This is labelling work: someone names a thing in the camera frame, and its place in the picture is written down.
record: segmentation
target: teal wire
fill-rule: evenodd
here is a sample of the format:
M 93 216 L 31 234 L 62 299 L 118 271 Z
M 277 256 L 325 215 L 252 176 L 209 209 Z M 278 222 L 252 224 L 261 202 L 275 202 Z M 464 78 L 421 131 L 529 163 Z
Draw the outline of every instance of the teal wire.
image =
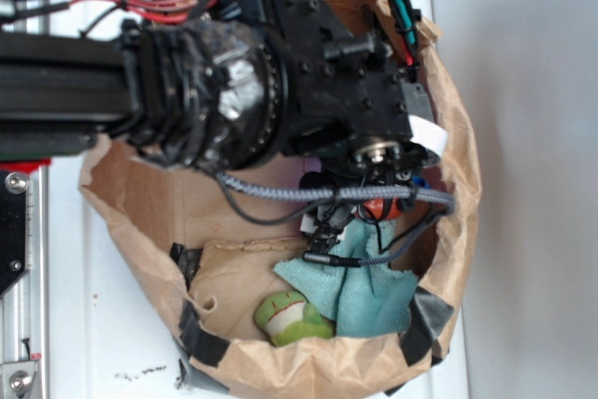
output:
M 403 0 L 394 0 L 394 3 L 399 7 L 399 12 L 401 13 L 401 19 L 403 19 L 403 23 L 405 24 L 405 28 L 408 30 L 413 26 L 413 22 L 411 18 L 409 18 L 409 13 L 407 13 L 407 7 L 405 6 L 405 2 Z M 407 39 L 409 44 L 415 45 L 415 32 L 409 32 L 407 35 Z

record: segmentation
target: paper bag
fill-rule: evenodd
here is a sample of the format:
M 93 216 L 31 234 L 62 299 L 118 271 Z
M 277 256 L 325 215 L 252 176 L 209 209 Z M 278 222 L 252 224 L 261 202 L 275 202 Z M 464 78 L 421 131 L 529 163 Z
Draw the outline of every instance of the paper bag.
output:
M 329 1 L 353 33 L 367 31 L 376 15 L 391 41 L 399 42 L 387 0 Z M 437 183 L 454 193 L 458 206 L 398 264 L 420 276 L 404 335 L 307 338 L 273 348 L 252 327 L 250 316 L 264 295 L 284 290 L 284 281 L 271 268 L 305 249 L 298 224 L 249 224 L 229 208 L 210 178 L 138 163 L 122 143 L 104 139 L 89 154 L 81 191 L 106 220 L 145 294 L 184 349 L 192 381 L 239 397 L 360 398 L 403 385 L 447 356 L 474 253 L 481 185 L 471 123 L 433 46 L 440 33 L 429 21 L 420 24 L 419 32 L 422 82 L 438 124 L 450 136 Z M 400 57 L 401 47 L 395 47 Z M 236 175 L 296 188 L 308 164 L 278 157 Z M 237 199 L 264 218 L 296 207 Z M 193 283 L 191 294 L 169 257 L 173 242 L 204 249 L 197 277 L 202 281 Z M 249 293 L 250 283 L 257 292 Z

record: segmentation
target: teal cloth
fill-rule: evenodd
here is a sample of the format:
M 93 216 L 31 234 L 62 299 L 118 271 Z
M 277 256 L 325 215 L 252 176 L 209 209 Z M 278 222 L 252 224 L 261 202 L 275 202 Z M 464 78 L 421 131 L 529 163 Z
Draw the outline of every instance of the teal cloth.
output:
M 394 222 L 380 224 L 382 245 L 394 234 Z M 378 256 L 376 228 L 352 221 L 347 236 L 330 250 L 341 257 Z M 336 321 L 336 335 L 372 337 L 402 333 L 411 321 L 409 303 L 418 287 L 410 271 L 391 270 L 386 264 L 361 268 L 311 264 L 302 259 L 278 263 L 275 273 L 301 292 L 320 314 Z

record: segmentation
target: green toy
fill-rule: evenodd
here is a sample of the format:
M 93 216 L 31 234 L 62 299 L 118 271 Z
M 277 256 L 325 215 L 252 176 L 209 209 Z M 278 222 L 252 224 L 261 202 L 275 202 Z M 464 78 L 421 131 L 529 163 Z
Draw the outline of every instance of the green toy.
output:
M 255 311 L 253 319 L 277 347 L 308 336 L 335 336 L 333 325 L 299 292 L 269 295 Z

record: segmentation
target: white wall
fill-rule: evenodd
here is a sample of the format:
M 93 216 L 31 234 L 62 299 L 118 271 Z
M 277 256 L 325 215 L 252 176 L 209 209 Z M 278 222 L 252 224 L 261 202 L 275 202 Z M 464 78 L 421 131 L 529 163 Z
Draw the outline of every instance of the white wall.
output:
M 471 397 L 598 397 L 598 0 L 433 2 L 485 187 Z

